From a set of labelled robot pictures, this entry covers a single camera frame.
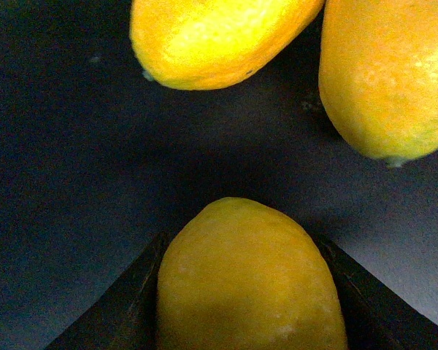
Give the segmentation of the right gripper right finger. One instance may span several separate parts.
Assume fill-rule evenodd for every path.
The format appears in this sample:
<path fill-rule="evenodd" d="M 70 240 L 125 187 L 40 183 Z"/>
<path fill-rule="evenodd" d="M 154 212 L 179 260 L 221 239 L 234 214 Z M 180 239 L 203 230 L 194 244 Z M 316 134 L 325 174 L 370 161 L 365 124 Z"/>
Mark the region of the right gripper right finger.
<path fill-rule="evenodd" d="M 438 350 L 438 325 L 325 236 L 313 240 L 337 288 L 350 349 Z"/>

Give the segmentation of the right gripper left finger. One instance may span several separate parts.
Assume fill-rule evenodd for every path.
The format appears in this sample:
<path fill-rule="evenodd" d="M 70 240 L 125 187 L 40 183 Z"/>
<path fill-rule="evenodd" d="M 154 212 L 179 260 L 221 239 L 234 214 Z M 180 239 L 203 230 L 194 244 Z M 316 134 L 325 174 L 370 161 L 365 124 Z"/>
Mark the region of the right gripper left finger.
<path fill-rule="evenodd" d="M 156 284 L 168 240 L 156 235 L 107 291 L 47 349 L 154 349 Z"/>

